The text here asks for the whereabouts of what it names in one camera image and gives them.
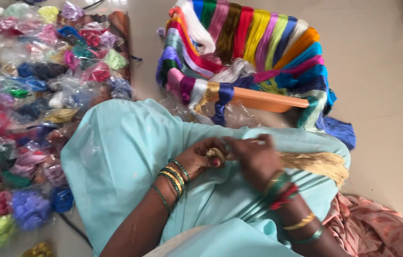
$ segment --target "hand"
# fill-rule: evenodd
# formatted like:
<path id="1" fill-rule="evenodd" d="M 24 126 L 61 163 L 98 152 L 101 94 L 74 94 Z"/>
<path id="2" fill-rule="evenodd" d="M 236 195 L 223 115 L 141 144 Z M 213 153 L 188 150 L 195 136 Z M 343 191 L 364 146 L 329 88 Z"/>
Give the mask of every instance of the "hand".
<path id="1" fill-rule="evenodd" d="M 204 140 L 194 143 L 191 147 L 187 148 L 180 155 L 176 156 L 175 160 L 178 161 L 182 167 L 187 171 L 190 180 L 197 178 L 207 167 L 219 167 L 221 161 L 219 158 L 207 158 L 206 151 L 210 148 L 219 148 L 225 155 L 228 154 L 225 149 L 225 144 L 218 138 L 205 138 Z M 187 176 L 174 162 L 170 162 L 169 166 L 175 168 L 181 174 L 185 182 Z"/>
<path id="2" fill-rule="evenodd" d="M 282 171 L 271 135 L 261 134 L 255 139 L 246 140 L 224 137 L 224 140 L 239 160 L 244 178 L 257 190 L 265 190 L 273 176 Z"/>

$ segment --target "white floor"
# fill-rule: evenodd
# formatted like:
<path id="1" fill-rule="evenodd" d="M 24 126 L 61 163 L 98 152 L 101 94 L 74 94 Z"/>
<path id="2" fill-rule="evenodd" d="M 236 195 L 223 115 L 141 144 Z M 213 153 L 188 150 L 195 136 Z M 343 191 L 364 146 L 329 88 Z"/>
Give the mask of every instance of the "white floor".
<path id="1" fill-rule="evenodd" d="M 94 0 L 72 0 L 86 6 Z M 403 216 L 403 0 L 237 0 L 241 5 L 289 14 L 309 22 L 321 35 L 330 87 L 338 101 L 331 116 L 353 123 L 358 137 L 351 176 L 344 192 L 359 194 L 399 211 Z M 11 3 L 0 0 L 1 6 Z M 45 5 L 63 6 L 62 0 Z M 128 11 L 132 85 L 140 99 L 160 100 L 154 81 L 163 43 L 156 34 L 165 26 L 175 0 L 106 0 L 90 13 Z M 267 126 L 282 126 L 279 114 L 254 112 Z M 72 219 L 82 221 L 76 211 Z M 58 218 L 54 225 L 26 235 L 27 244 L 55 243 L 59 257 L 90 256 L 90 248 Z M 7 256 L 20 256 L 16 247 Z"/>

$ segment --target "pink floral fabric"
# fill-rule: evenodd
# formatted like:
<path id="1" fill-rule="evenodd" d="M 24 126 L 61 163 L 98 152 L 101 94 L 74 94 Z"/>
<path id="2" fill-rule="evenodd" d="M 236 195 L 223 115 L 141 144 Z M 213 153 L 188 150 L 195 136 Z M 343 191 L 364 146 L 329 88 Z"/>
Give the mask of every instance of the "pink floral fabric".
<path id="1" fill-rule="evenodd" d="M 323 224 L 353 257 L 403 257 L 403 218 L 380 203 L 338 193 Z"/>

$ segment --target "woman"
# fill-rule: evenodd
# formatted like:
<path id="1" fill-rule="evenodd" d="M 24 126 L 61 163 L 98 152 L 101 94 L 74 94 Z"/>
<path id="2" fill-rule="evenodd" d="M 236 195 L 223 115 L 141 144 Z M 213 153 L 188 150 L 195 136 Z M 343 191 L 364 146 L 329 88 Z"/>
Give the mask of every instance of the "woman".
<path id="1" fill-rule="evenodd" d="M 227 153 L 221 139 L 239 161 L 205 157 Z M 92 108 L 61 160 L 96 256 L 348 256 L 320 230 L 338 191 L 330 178 L 286 169 L 299 194 L 270 210 L 295 188 L 270 184 L 283 172 L 275 152 L 332 152 L 350 165 L 326 134 L 185 123 L 150 99 Z M 159 176 L 165 166 L 183 181 Z"/>

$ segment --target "woman's left hand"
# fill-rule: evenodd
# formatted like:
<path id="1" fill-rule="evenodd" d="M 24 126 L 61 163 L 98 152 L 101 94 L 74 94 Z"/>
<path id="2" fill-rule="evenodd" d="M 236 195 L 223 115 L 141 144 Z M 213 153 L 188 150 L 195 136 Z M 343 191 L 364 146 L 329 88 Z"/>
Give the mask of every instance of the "woman's left hand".
<path id="1" fill-rule="evenodd" d="M 197 178 L 202 172 L 208 167 L 219 167 L 221 161 L 218 158 L 207 158 L 206 151 L 210 148 L 219 148 L 225 155 L 228 154 L 225 149 L 225 144 L 218 138 L 205 138 L 202 141 L 194 143 L 191 147 L 187 148 L 180 155 L 176 156 L 174 159 L 179 162 L 182 167 L 187 171 L 190 180 Z M 187 182 L 187 176 L 182 172 L 181 168 L 173 162 L 168 164 L 169 166 L 175 168 L 184 181 Z"/>

